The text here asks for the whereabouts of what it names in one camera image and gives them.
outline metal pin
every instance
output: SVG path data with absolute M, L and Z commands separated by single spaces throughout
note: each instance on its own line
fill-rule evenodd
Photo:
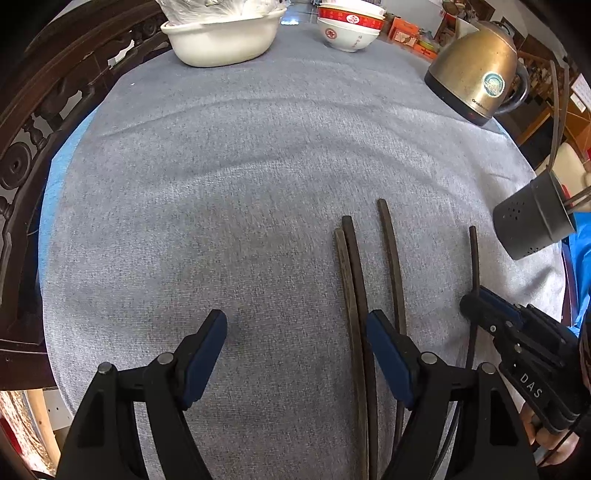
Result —
M 484 362 L 481 366 L 482 371 L 486 374 L 492 375 L 496 372 L 496 368 L 493 364 L 490 364 L 488 362 Z
M 170 352 L 164 352 L 161 353 L 160 355 L 158 355 L 158 363 L 160 365 L 168 365 L 170 362 L 172 362 L 174 359 L 174 355 L 171 354 Z
M 433 365 L 437 363 L 437 355 L 431 352 L 425 352 L 421 355 L 421 360 L 427 365 Z
M 102 362 L 99 365 L 99 368 L 97 369 L 98 373 L 100 373 L 101 375 L 105 375 L 107 373 L 109 373 L 111 371 L 111 369 L 113 368 L 113 365 L 110 364 L 109 362 Z

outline cardboard box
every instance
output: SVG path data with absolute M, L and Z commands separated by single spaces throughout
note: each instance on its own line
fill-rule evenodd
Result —
M 392 22 L 392 28 L 400 30 L 401 32 L 404 32 L 412 37 L 416 37 L 419 31 L 418 25 L 407 22 L 400 17 L 394 18 L 394 22 Z
M 392 40 L 408 45 L 409 47 L 414 46 L 417 43 L 417 37 L 413 37 L 401 30 L 395 30 Z
M 418 43 L 413 46 L 413 50 L 429 60 L 435 60 L 437 58 L 437 54 L 433 50 L 422 47 Z

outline gold kettle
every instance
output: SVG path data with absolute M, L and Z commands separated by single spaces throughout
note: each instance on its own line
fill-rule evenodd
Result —
M 515 75 L 521 81 L 505 99 Z M 523 103 L 530 77 L 517 59 L 511 37 L 490 22 L 475 25 L 457 19 L 456 39 L 433 61 L 425 83 L 441 100 L 476 125 Z

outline stack of bowls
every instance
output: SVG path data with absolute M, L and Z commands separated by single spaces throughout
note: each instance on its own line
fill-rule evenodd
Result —
M 318 27 L 334 48 L 356 51 L 378 38 L 385 13 L 363 0 L 324 0 L 318 7 Z

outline finger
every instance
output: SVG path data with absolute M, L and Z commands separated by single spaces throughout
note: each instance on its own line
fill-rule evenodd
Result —
M 535 440 L 535 427 L 532 423 L 534 418 L 534 411 L 527 403 L 524 403 L 523 407 L 521 407 L 521 411 L 519 412 L 519 417 L 523 422 L 525 433 L 527 434 L 527 440 L 531 445 L 532 443 L 534 443 Z
M 558 435 L 552 435 L 548 430 L 542 428 L 536 435 L 536 442 L 544 446 L 548 450 L 554 449 L 558 443 L 565 437 L 568 431 L 561 432 Z M 544 462 L 543 465 L 558 465 L 564 462 L 574 452 L 579 437 L 573 433 L 566 439 L 566 441 Z

